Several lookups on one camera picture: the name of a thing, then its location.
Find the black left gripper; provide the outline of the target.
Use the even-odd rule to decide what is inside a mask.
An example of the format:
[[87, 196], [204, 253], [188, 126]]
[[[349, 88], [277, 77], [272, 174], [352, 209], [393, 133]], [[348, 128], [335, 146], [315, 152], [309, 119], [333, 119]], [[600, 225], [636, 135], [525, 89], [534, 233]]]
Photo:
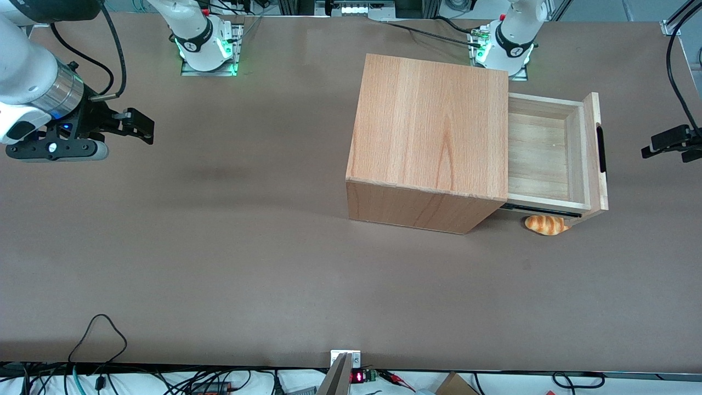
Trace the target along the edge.
[[682, 152], [683, 163], [690, 163], [702, 158], [701, 143], [700, 128], [679, 125], [652, 136], [651, 143], [642, 148], [642, 158], [677, 151]]

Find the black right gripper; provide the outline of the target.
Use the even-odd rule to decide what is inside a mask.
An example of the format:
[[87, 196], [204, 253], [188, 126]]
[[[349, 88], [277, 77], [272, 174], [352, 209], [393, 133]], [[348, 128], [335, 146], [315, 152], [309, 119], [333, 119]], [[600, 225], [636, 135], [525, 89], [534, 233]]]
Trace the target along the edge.
[[116, 112], [105, 102], [84, 100], [65, 117], [55, 121], [55, 136], [62, 139], [90, 138], [104, 141], [105, 133], [135, 137], [153, 145], [154, 121], [135, 108]]

